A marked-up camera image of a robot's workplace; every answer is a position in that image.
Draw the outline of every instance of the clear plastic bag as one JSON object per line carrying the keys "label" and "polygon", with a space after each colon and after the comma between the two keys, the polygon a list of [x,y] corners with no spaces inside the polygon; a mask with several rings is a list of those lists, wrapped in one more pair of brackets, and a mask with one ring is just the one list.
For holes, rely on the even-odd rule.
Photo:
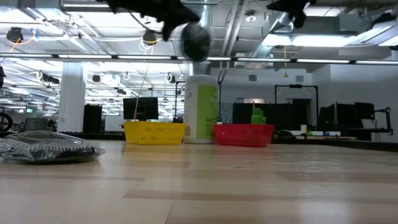
{"label": "clear plastic bag", "polygon": [[50,131],[28,131],[0,139],[0,156],[21,162],[83,162],[96,159],[104,149],[88,141]]}

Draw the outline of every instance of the wooden floor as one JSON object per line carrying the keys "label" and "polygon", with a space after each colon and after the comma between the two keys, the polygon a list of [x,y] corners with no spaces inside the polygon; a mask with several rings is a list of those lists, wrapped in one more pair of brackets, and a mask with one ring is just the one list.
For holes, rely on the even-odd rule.
{"label": "wooden floor", "polygon": [[0,161],[0,223],[398,223],[392,152],[93,143],[95,162]]}

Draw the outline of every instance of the plastic basket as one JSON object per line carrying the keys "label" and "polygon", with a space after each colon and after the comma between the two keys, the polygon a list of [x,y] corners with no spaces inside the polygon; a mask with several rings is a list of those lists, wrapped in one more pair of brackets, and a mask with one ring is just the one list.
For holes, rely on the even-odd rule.
{"label": "plastic basket", "polygon": [[217,124],[216,142],[225,146],[263,147],[271,143],[274,126],[268,124]]}
{"label": "plastic basket", "polygon": [[181,144],[185,124],[130,121],[124,123],[124,133],[133,144]]}

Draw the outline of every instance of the white bottle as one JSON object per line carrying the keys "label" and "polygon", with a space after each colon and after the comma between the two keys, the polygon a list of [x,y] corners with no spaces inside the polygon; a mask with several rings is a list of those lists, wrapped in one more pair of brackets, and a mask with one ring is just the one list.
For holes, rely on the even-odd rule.
{"label": "white bottle", "polygon": [[218,84],[215,77],[192,75],[185,80],[184,143],[213,144],[218,119]]}

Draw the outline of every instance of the green label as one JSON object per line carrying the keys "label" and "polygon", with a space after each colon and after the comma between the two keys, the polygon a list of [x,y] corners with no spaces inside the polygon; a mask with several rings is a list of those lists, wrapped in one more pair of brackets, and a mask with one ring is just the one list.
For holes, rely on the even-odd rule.
{"label": "green label", "polygon": [[214,85],[198,85],[197,138],[213,139],[218,116],[218,92]]}

